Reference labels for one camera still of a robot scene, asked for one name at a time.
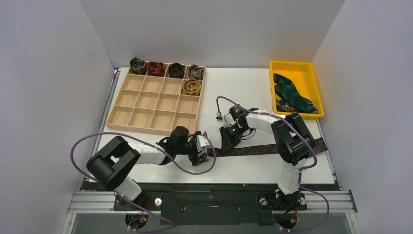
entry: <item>table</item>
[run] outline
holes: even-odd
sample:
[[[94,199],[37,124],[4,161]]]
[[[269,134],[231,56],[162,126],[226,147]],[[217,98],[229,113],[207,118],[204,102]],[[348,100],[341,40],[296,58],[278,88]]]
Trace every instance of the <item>table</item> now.
[[[126,77],[128,68],[122,68],[113,98],[117,97],[120,87]],[[214,147],[221,147],[219,128],[222,122],[217,122],[217,96],[228,97],[245,108],[257,107],[272,112],[271,86],[268,69],[249,68],[207,68],[204,81],[203,98],[200,104],[200,115],[197,130],[207,131]],[[226,114],[231,103],[220,100],[220,108]],[[305,123],[314,139],[319,138],[318,123],[315,120],[305,120]],[[107,126],[104,132],[120,132],[132,135],[149,143],[156,143],[165,136],[120,131]],[[114,136],[101,137],[98,149],[108,143]],[[257,131],[249,140],[242,141],[237,147],[265,145],[275,143],[274,137],[264,131]],[[303,184],[332,184],[334,178],[330,169],[326,152],[317,155],[318,164],[302,173]],[[176,161],[185,169],[193,172],[202,172],[209,168],[209,162],[192,167],[188,156],[177,156]],[[314,161],[309,158],[306,165]],[[179,170],[173,163],[164,166],[153,164],[135,165],[129,176],[136,182],[146,183],[240,183],[240,184],[275,184],[281,175],[282,159],[278,154],[259,156],[227,156],[217,158],[215,167],[203,175],[189,175]]]

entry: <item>wall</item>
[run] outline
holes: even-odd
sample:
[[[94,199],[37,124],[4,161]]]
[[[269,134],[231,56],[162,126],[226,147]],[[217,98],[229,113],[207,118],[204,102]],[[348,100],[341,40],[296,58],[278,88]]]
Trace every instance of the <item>wall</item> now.
[[[79,0],[115,66],[311,61],[345,0]]]
[[[60,233],[113,68],[77,0],[3,0],[0,22],[1,233]]]
[[[338,180],[364,234],[412,233],[413,2],[347,0],[313,64]]]

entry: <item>purple cable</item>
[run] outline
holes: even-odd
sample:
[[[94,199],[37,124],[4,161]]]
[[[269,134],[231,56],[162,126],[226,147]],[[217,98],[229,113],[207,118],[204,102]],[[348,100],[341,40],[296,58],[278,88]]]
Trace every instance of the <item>purple cable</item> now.
[[[280,116],[277,116],[277,115],[274,115],[274,114],[270,114],[270,113],[266,113],[266,112],[260,112],[260,113],[258,113],[258,112],[250,111],[250,110],[242,107],[241,105],[237,104],[237,103],[234,102],[233,100],[231,100],[231,99],[229,99],[229,98],[227,98],[227,97],[224,97],[224,96],[218,96],[217,99],[216,99],[216,101],[217,101],[217,108],[218,108],[218,112],[219,112],[219,113],[221,113],[221,112],[220,112],[220,108],[219,108],[219,103],[218,103],[218,99],[220,99],[220,98],[225,99],[225,100],[231,102],[232,104],[238,106],[239,108],[243,109],[244,111],[246,111],[246,112],[248,112],[248,113],[255,114],[255,115],[260,114],[260,115],[265,115],[265,116],[272,116],[272,117],[275,117],[275,118],[283,121],[283,122],[293,131],[293,133],[295,133],[295,134],[298,136],[298,138],[304,143],[304,145],[308,148],[308,150],[310,151],[311,155],[313,156],[313,158],[314,158],[314,163],[311,164],[310,166],[303,166],[303,167],[300,168],[300,175],[299,175],[299,179],[298,179],[298,184],[299,184],[299,187],[300,187],[301,189],[303,189],[303,190],[305,190],[305,191],[308,191],[308,192],[311,192],[311,193],[314,193],[314,194],[317,194],[317,195],[321,196],[321,197],[325,200],[325,202],[327,203],[327,214],[325,215],[325,217],[324,217],[324,219],[323,219],[322,221],[320,221],[318,224],[316,224],[316,225],[314,225],[314,226],[312,226],[312,227],[309,227],[309,228],[301,228],[301,229],[292,229],[292,230],[290,230],[290,231],[291,231],[291,232],[308,231],[308,230],[317,228],[318,226],[320,226],[321,224],[323,224],[323,223],[327,220],[328,215],[329,215],[329,213],[330,213],[330,204],[328,203],[327,198],[326,198],[324,195],[322,195],[321,193],[316,192],[316,191],[313,191],[313,190],[310,190],[310,189],[307,189],[307,188],[305,188],[305,187],[303,187],[303,186],[301,185],[301,172],[302,172],[304,169],[313,168],[313,167],[315,167],[315,166],[317,165],[317,156],[316,156],[316,153],[314,152],[313,148],[311,148],[311,146],[308,144],[308,142],[301,136],[301,134],[299,134],[299,133],[297,132],[297,130],[296,130],[286,119],[284,119],[284,118],[282,118],[282,117],[280,117]]]
[[[82,173],[82,174],[83,174],[84,176],[86,176],[87,178],[92,179],[92,180],[95,180],[95,181],[96,181],[95,178],[93,178],[92,176],[88,175],[86,172],[84,172],[82,169],[80,169],[80,168],[78,167],[78,165],[76,165],[75,159],[74,159],[74,151],[75,151],[76,146],[77,146],[79,143],[81,143],[82,141],[84,141],[84,140],[86,140],[86,139],[88,139],[88,138],[91,138],[91,137],[94,137],[94,136],[100,136],[100,135],[118,135],[118,136],[130,138],[130,139],[136,140],[136,141],[138,141],[138,142],[140,142],[140,143],[142,143],[142,144],[151,146],[151,147],[159,150],[159,151],[162,152],[163,154],[165,154],[165,155],[166,155],[179,169],[181,169],[183,172],[188,173],[188,174],[191,174],[191,175],[202,175],[202,174],[205,174],[205,173],[211,171],[212,168],[214,167],[215,161],[216,161],[216,159],[217,159],[217,155],[216,155],[216,153],[215,153],[215,148],[214,148],[214,146],[212,145],[211,140],[208,138],[208,135],[207,135],[206,132],[204,132],[204,136],[206,137],[209,145],[210,145],[211,148],[212,148],[212,152],[214,153],[214,161],[212,162],[211,167],[210,167],[209,169],[207,169],[206,171],[203,171],[203,172],[190,172],[190,171],[185,170],[185,169],[182,168],[167,152],[165,152],[163,149],[161,149],[161,148],[159,148],[159,147],[157,147],[157,146],[154,146],[154,145],[152,145],[152,144],[150,144],[150,143],[147,143],[147,142],[145,142],[145,141],[139,140],[138,138],[135,138],[135,137],[130,136],[130,135],[128,135],[128,134],[116,133],[116,132],[94,133],[94,134],[90,134],[90,135],[84,136],[84,137],[82,137],[81,139],[79,139],[78,141],[76,141],[76,142],[74,143],[74,145],[72,146],[72,149],[70,150],[70,160],[72,161],[73,166],[74,166],[80,173]],[[150,231],[140,231],[140,230],[136,230],[137,232],[139,232],[139,233],[156,233],[156,232],[161,232],[161,231],[165,231],[165,230],[168,230],[168,229],[171,229],[171,228],[176,227],[176,225],[175,225],[172,221],[170,221],[170,220],[168,220],[168,219],[166,219],[166,218],[164,218],[164,217],[162,217],[162,216],[160,216],[160,215],[157,215],[157,214],[155,214],[155,213],[153,213],[153,212],[151,212],[151,211],[148,211],[147,209],[145,209],[145,208],[143,208],[143,207],[141,207],[141,206],[133,203],[132,201],[129,201],[128,199],[126,199],[126,198],[124,198],[124,197],[123,197],[123,199],[124,199],[127,203],[133,205],[134,207],[136,207],[136,208],[138,208],[138,209],[140,209],[140,210],[142,210],[142,211],[145,211],[145,212],[147,212],[147,213],[149,213],[149,214],[151,214],[151,215],[153,215],[153,216],[155,216],[155,217],[157,217],[157,218],[159,218],[159,219],[161,219],[161,220],[164,220],[164,221],[166,221],[166,222],[168,222],[168,223],[170,223],[170,224],[172,225],[171,227],[162,228],[162,229],[158,229],[158,230],[150,230]],[[131,227],[131,225],[132,225],[134,222],[136,222],[137,220],[138,220],[138,218],[132,220],[132,221],[128,224],[128,226]]]

